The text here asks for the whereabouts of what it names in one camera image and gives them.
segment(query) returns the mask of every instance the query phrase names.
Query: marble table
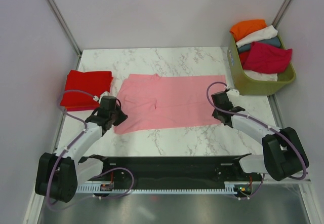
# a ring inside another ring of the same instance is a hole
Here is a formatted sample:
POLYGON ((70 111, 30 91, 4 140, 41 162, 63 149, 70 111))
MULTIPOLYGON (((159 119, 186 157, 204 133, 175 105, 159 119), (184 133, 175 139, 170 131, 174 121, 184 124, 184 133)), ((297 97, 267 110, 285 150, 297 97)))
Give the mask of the marble table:
MULTIPOLYGON (((111 94, 114 96, 131 73, 157 73, 166 77, 224 74, 226 82, 232 86, 226 51, 227 47, 84 50, 78 69, 112 71, 111 94)), ((230 100, 275 125, 266 96, 237 96, 230 100)), ((90 112, 72 114, 85 119, 90 112)), ((70 143, 82 128, 80 122, 65 118, 59 147, 70 143)), ((246 153, 262 154, 262 147, 244 133, 219 124, 143 130, 124 135, 116 135, 110 130, 91 146, 86 156, 223 156, 246 153)))

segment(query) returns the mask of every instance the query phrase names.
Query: pink cloth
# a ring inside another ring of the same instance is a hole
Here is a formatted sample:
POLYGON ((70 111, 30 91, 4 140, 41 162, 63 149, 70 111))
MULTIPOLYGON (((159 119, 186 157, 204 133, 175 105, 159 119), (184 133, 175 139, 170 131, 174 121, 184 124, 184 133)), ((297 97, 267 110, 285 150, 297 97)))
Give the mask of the pink cloth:
MULTIPOLYGON (((219 124, 206 98, 207 87, 215 81, 225 82, 225 76, 131 74, 117 95, 128 119, 114 128, 115 133, 219 124)), ((223 85, 215 85, 211 94, 222 90, 223 85)))

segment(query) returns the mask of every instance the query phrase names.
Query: green laundry basket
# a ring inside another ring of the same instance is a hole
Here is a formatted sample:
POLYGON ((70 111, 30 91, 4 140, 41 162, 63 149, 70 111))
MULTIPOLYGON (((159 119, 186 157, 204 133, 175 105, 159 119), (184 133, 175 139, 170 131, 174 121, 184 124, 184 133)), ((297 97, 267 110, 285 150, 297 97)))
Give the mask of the green laundry basket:
MULTIPOLYGON (((280 37, 279 40, 281 42, 281 48, 284 49, 285 47, 280 37)), ((295 70, 290 62, 286 70, 278 74, 278 81, 258 81, 251 79, 243 71, 233 36, 231 36, 230 45, 227 50, 227 58, 234 85, 240 95, 272 95, 283 86, 294 81, 296 76, 295 70)))

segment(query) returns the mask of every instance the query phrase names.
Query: stack of red clothes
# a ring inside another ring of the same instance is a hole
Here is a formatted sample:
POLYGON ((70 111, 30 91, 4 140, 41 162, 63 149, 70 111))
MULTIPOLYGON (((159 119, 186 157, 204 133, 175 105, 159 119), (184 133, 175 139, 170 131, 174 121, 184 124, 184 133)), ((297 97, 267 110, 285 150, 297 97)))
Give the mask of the stack of red clothes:
MULTIPOLYGON (((243 21, 233 26, 230 33, 237 42, 264 27, 264 20, 243 21)), ((240 53, 239 58, 243 69, 267 74, 281 73, 287 68, 292 52, 292 49, 285 50, 266 43, 252 42, 251 49, 240 53)))
MULTIPOLYGON (((105 91, 110 92, 112 80, 111 71, 80 72, 71 70, 67 76, 64 90, 81 90, 100 97, 105 91)), ((60 105, 67 111, 80 111, 93 110, 99 106, 99 103, 88 95, 69 92, 63 95, 60 105)))

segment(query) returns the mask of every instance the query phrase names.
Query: red cloth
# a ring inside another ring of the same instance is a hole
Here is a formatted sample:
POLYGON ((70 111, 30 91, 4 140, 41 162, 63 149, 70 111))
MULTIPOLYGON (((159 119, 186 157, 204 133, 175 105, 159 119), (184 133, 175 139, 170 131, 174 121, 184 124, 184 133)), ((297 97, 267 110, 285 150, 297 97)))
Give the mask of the red cloth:
POLYGON ((245 61, 248 59, 249 54, 250 54, 250 51, 248 50, 248 51, 242 52, 238 55, 239 59, 241 60, 242 66, 245 64, 245 61))
POLYGON ((282 73, 287 68, 292 49, 280 49, 265 43, 253 42, 243 69, 259 73, 282 73))
MULTIPOLYGON (((100 97, 105 91, 110 92, 112 79, 111 71, 80 72, 71 70, 67 76, 64 90, 82 90, 100 97)), ((75 110, 78 107, 98 107, 99 103, 88 95, 70 92, 64 94, 60 105, 67 108, 73 107, 75 110)))

